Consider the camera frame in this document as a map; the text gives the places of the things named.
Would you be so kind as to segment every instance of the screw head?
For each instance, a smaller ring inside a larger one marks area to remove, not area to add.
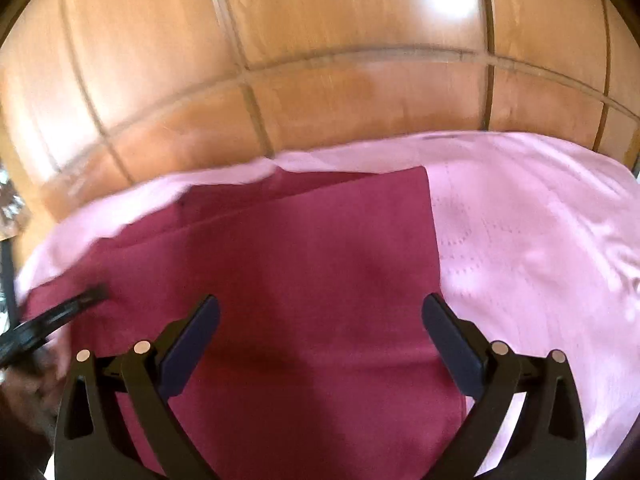
[[[566,354],[562,350],[553,350],[551,352],[551,358],[556,363],[564,363],[566,361]]]
[[[89,357],[91,357],[91,352],[87,349],[81,350],[76,354],[76,359],[81,363],[84,363]]]
[[[138,341],[133,347],[133,351],[139,355],[146,354],[149,350],[151,350],[151,343],[149,341]]]
[[[494,341],[491,343],[491,350],[498,355],[507,355],[509,353],[509,345],[504,341]]]

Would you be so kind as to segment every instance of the maroon towel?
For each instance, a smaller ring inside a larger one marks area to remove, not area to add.
[[[225,480],[418,479],[462,422],[420,322],[440,288],[423,168],[192,188],[96,243],[30,295],[29,313],[98,282],[111,298],[72,341],[99,356],[155,338],[207,293],[220,300],[220,328],[170,405]]]

